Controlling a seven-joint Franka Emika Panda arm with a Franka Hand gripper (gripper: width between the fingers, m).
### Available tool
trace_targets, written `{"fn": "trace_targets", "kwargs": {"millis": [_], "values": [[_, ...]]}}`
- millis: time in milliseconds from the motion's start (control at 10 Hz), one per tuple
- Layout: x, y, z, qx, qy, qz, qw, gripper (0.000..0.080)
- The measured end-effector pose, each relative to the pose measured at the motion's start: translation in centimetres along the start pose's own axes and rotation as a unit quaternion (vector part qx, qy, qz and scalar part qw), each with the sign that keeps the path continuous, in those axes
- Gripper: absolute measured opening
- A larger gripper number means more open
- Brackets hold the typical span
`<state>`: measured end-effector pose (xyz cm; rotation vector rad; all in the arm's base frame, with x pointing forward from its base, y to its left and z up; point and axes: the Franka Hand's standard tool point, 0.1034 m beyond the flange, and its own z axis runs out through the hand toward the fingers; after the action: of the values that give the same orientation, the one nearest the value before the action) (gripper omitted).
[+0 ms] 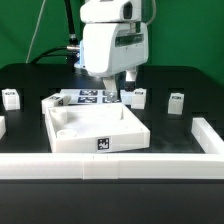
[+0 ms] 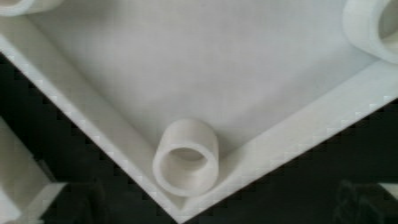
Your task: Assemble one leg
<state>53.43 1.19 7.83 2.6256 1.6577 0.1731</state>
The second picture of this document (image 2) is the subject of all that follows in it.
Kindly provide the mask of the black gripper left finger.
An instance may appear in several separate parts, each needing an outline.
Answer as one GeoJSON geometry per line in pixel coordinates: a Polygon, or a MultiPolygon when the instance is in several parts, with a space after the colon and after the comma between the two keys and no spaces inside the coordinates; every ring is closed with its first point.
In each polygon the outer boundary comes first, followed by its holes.
{"type": "Polygon", "coordinates": [[[41,221],[45,224],[110,224],[105,190],[98,182],[66,185],[41,221]]]}

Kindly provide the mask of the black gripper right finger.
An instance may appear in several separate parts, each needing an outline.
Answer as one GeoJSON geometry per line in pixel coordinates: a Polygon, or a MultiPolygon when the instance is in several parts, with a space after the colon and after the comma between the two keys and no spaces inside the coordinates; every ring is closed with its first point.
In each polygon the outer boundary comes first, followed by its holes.
{"type": "Polygon", "coordinates": [[[398,183],[343,180],[333,224],[398,224],[398,183]]]}

